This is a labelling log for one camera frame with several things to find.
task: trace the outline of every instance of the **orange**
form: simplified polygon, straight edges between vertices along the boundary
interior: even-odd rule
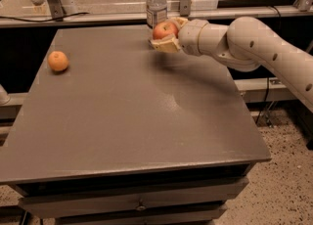
[[[69,64],[67,55],[62,51],[53,51],[48,57],[48,65],[54,71],[63,71]]]

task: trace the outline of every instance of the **white object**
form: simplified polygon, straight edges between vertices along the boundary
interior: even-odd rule
[[[164,53],[177,53],[181,47],[175,34],[170,34],[160,40],[151,40],[154,49]]]
[[[149,29],[167,19],[167,1],[166,0],[147,0],[147,25]]]
[[[313,57],[283,40],[263,22],[242,17],[229,26],[193,20],[178,33],[183,51],[208,55],[240,71],[263,65],[313,112]]]
[[[0,105],[4,105],[10,101],[10,96],[0,84]]]

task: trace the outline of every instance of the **drawer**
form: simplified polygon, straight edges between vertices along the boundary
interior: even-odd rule
[[[175,206],[172,208],[152,209],[140,214],[118,212],[109,214],[65,217],[56,220],[57,225],[204,225],[212,219],[218,219],[226,210],[221,203],[202,203],[196,205]]]
[[[144,210],[160,206],[226,201],[248,183],[246,178],[162,184],[140,188],[20,199],[19,206],[40,218]]]

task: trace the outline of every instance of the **floor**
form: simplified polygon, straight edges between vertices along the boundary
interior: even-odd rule
[[[24,14],[30,5],[29,0],[3,0],[2,3],[0,14],[1,5],[6,6],[2,10],[6,9],[8,14]],[[253,168],[248,174],[247,187],[237,198],[227,201],[228,210],[211,224],[313,224],[313,151],[307,150],[308,139],[295,122],[288,104],[274,109],[271,120],[273,127],[261,119],[258,129],[272,160]],[[17,204],[18,198],[9,187],[0,186],[0,206]],[[0,220],[0,224],[19,224],[19,220]],[[33,218],[31,224],[39,224],[38,219]],[[45,220],[45,224],[54,222]]]

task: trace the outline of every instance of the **plastic bottle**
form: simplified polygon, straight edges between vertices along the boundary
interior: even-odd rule
[[[167,19],[167,1],[166,0],[147,0],[147,26],[149,28],[149,37],[152,39],[154,27]]]

